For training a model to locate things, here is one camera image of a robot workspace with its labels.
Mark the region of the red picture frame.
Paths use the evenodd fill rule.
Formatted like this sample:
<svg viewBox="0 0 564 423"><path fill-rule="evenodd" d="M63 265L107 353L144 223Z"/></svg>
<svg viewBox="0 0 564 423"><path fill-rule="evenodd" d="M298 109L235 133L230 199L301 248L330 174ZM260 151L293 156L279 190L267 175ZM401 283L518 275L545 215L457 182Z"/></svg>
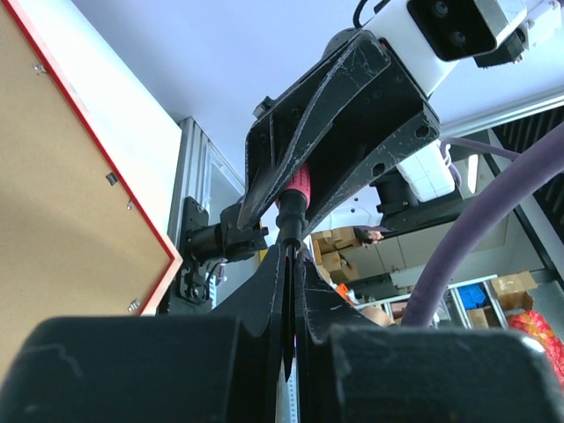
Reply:
<svg viewBox="0 0 564 423"><path fill-rule="evenodd" d="M39 62L70 96L171 258L137 312L153 315L180 266L167 236L181 132L71 1L5 1Z"/></svg>

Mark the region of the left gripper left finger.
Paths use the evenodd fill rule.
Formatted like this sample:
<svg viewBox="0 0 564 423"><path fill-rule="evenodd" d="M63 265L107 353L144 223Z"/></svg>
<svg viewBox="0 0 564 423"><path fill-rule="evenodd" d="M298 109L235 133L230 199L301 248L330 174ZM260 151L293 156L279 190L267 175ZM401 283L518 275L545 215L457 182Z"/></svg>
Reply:
<svg viewBox="0 0 564 423"><path fill-rule="evenodd" d="M22 345L4 422L272 422L285 253L205 315L58 317Z"/></svg>

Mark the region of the red handled screwdriver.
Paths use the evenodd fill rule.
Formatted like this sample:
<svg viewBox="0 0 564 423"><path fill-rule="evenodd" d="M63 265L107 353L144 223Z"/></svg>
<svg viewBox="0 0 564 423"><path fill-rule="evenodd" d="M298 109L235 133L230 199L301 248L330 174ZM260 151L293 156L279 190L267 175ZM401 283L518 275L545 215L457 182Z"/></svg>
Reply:
<svg viewBox="0 0 564 423"><path fill-rule="evenodd" d="M311 181L306 164L291 178L276 200L278 238L282 259L281 341L285 381L292 375L295 338L295 282L297 256L303 241L306 214L310 205Z"/></svg>

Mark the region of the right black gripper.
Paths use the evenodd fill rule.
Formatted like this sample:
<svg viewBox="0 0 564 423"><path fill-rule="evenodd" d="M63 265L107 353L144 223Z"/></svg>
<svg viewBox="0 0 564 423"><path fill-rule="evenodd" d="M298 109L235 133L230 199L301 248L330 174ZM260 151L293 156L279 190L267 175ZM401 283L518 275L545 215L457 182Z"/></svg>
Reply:
<svg viewBox="0 0 564 423"><path fill-rule="evenodd" d="M261 104L246 139L238 226L257 223L307 162L311 201L303 232L313 232L337 206L438 138L438 117L425 104L393 49L369 31L346 35Z"/></svg>

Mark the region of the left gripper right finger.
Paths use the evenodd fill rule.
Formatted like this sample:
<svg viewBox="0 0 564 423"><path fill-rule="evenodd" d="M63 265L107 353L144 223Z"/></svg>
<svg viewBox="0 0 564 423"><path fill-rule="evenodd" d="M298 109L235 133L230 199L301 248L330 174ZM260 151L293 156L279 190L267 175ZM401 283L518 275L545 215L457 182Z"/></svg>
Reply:
<svg viewBox="0 0 564 423"><path fill-rule="evenodd" d="M302 421L562 421L560 385L523 333L380 327L305 255L294 284Z"/></svg>

